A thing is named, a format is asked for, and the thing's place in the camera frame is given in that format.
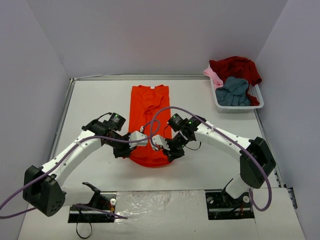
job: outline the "white plastic basket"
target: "white plastic basket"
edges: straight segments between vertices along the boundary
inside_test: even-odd
[[[261,95],[259,86],[258,86],[258,84],[256,84],[255,86],[249,85],[248,93],[251,96],[256,97],[256,99],[259,101],[260,105],[258,105],[258,106],[221,106],[218,103],[216,91],[215,91],[215,87],[214,87],[214,81],[212,80],[211,77],[210,77],[210,83],[211,83],[211,88],[212,88],[212,92],[213,92],[214,102],[216,105],[216,110],[218,113],[221,113],[221,114],[222,113],[223,114],[248,113],[251,110],[262,108],[265,104],[264,100],[262,99],[262,95]]]

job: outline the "black mounting bracket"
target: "black mounting bracket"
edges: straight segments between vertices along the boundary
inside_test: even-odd
[[[243,193],[237,201],[229,205],[224,201],[223,191],[206,190],[205,199],[209,220],[236,220],[254,219],[254,212],[251,210],[250,202],[243,202],[244,196],[249,198],[249,193]]]
[[[89,122],[86,126],[82,126],[83,131],[93,132],[96,136],[109,137],[118,140],[129,140],[130,132],[126,135],[121,136],[116,131],[120,131],[124,125],[126,119],[117,113],[111,113],[110,119],[99,121],[99,119],[94,119]],[[130,148],[129,143],[123,143],[112,140],[101,139],[101,145],[109,145],[113,148],[113,154],[115,158],[123,157],[128,158],[130,153],[134,148]]]
[[[82,184],[88,186],[94,192],[90,202],[84,204],[85,206],[107,212],[115,212],[115,207],[111,205],[110,200],[117,198],[116,193],[102,193],[98,188],[88,182],[83,182]],[[76,206],[70,207],[68,223],[113,223],[114,221],[115,219],[113,217],[102,212],[78,209]]]
[[[45,174],[41,167],[29,167],[24,173],[24,185]],[[27,187],[22,194],[24,200],[44,213],[47,217],[53,216],[65,203],[66,193],[62,191],[55,180],[56,175],[48,175],[40,181]]]
[[[197,116],[203,121],[206,121],[205,118]],[[174,138],[166,138],[166,142],[170,150],[163,149],[162,152],[164,155],[168,157],[168,161],[172,162],[177,158],[181,158],[185,155],[185,151],[183,148],[190,141],[195,141],[195,132],[198,130],[198,126],[201,122],[195,117],[191,117],[190,119],[182,119],[179,114],[174,114],[169,120],[168,125],[173,129],[173,131],[178,132]]]
[[[256,137],[255,140],[250,139],[251,143],[247,147],[247,151],[254,156],[260,164],[267,176],[275,169],[276,161],[264,139]],[[254,162],[242,150],[240,151],[240,176],[241,179],[250,187],[259,189],[265,182],[264,176],[261,174]]]

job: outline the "red cloth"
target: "red cloth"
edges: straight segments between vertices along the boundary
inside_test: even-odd
[[[211,69],[216,72],[223,82],[231,76],[238,79],[245,79],[253,86],[262,81],[255,63],[245,57],[232,56],[220,61],[210,60],[209,63]],[[255,96],[248,94],[248,90],[246,91],[246,96],[250,100],[251,106],[260,105]]]
[[[260,102],[258,101],[258,99],[255,96],[251,96],[248,93],[248,90],[246,91],[245,95],[250,101],[250,106],[259,106],[260,105]]]
[[[162,108],[170,106],[169,87],[159,85],[151,89],[149,86],[133,86],[131,91],[129,132],[140,131],[140,128],[150,122],[154,115]],[[160,121],[160,129],[156,133],[163,136],[164,129],[171,117],[170,109],[162,111],[156,119]],[[157,129],[157,122],[153,124],[153,131]],[[144,133],[150,135],[150,125]],[[165,130],[167,138],[172,137],[171,128]],[[170,164],[168,157],[162,151],[154,151],[150,142],[147,146],[138,146],[130,154],[130,159],[145,167],[160,167]]]

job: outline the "black cable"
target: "black cable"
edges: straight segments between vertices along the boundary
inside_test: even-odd
[[[235,210],[237,210],[239,207],[241,206],[241,203],[236,205],[234,209],[230,210],[230,213],[234,212]]]
[[[110,211],[110,212],[113,212],[112,210],[111,210],[111,203],[110,203],[110,201],[106,201],[106,200],[100,200],[100,203],[101,204],[103,204],[104,206],[107,206],[108,207],[108,210]]]
[[[92,234],[92,225],[91,225],[91,222],[88,221],[88,219],[85,217],[85,215],[81,212],[81,209],[77,208],[78,212],[79,212],[79,216],[78,216],[78,219],[76,220],[76,226],[75,226],[75,232],[76,234],[79,236],[79,238],[81,239],[88,239],[91,234]],[[87,221],[87,223],[90,225],[90,228],[91,228],[91,232],[89,234],[89,236],[81,236],[78,232],[78,224],[79,224],[79,220],[80,220],[80,216],[85,219]]]
[[[190,150],[192,150],[192,151],[197,151],[197,150],[199,150],[199,148],[201,147],[201,142],[200,142],[200,144],[199,144],[199,147],[197,148],[197,149],[193,149],[193,148],[190,148],[190,147],[187,147],[187,146],[185,146],[187,149],[190,149]]]
[[[111,112],[107,112],[105,114],[102,114],[100,117],[96,118],[95,120],[99,120],[100,118],[104,117],[105,115],[112,115]]]
[[[166,138],[166,129],[169,127],[169,124],[166,125],[166,127],[163,129],[163,137]]]
[[[166,129],[167,129],[167,127],[169,127],[169,124],[167,124],[166,127],[163,129],[163,137],[164,137],[164,138],[166,138]],[[193,148],[190,148],[190,147],[187,147],[187,146],[185,146],[185,147],[186,147],[187,149],[192,150],[192,151],[197,151],[197,150],[199,150],[199,148],[201,147],[201,142],[200,142],[199,147],[198,147],[197,149],[193,149]]]

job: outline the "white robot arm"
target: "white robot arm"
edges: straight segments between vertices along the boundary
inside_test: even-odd
[[[76,189],[74,186],[71,189],[64,183],[83,160],[104,144],[113,147],[115,157],[128,157],[137,146],[148,144],[147,136],[139,131],[124,136],[116,133],[116,131],[121,130],[124,122],[123,117],[112,113],[108,121],[100,122],[95,119],[87,126],[82,127],[81,134],[54,159],[40,167],[31,166],[26,170],[24,185],[48,173],[58,165],[48,176],[26,188],[23,191],[23,198],[48,217],[54,215],[63,206],[88,204],[94,200],[93,198],[100,198],[100,191],[87,182],[80,184]],[[106,137],[123,142],[108,140]]]
[[[206,125],[201,123],[195,117],[182,119],[177,113],[174,114],[169,119],[168,125],[175,132],[178,132],[177,135],[173,139],[163,138],[160,135],[156,135],[152,138],[153,143],[156,146],[152,147],[156,151],[158,151],[159,148],[162,148],[163,153],[168,156],[169,161],[182,157],[185,154],[183,148],[190,141],[206,143],[229,154],[240,163],[240,173],[230,180],[221,193],[223,201],[227,205],[236,205],[242,201],[242,199],[239,198],[243,193],[247,192],[251,188],[259,189],[265,179],[261,171],[251,161],[251,159],[249,159],[249,157],[241,151],[238,146],[231,143],[218,132],[223,133],[255,156],[267,176],[269,176],[276,167],[276,162],[264,139],[257,137],[255,140],[252,140],[240,137],[214,126],[202,117],[197,117],[202,119]]]

